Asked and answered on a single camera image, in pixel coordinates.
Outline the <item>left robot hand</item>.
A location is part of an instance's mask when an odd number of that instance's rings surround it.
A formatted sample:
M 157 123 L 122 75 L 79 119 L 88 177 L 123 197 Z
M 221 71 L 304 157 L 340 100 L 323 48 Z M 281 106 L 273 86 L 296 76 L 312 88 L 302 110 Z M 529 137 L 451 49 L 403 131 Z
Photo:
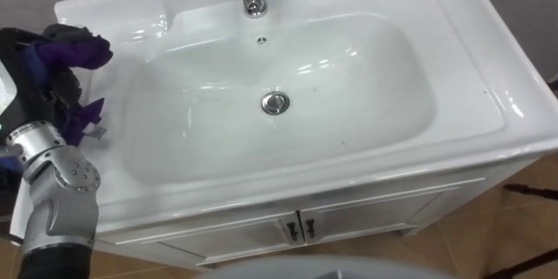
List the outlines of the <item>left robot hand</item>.
M 1 29 L 1 65 L 7 71 L 8 80 L 16 87 L 15 98 L 1 112 L 2 142 L 25 124 L 41 120 L 55 123 L 57 117 L 69 112 L 82 96 L 80 83 L 68 67 L 56 65 L 54 79 L 46 87 L 35 84 L 21 53 L 33 43 L 50 41 L 30 31 Z

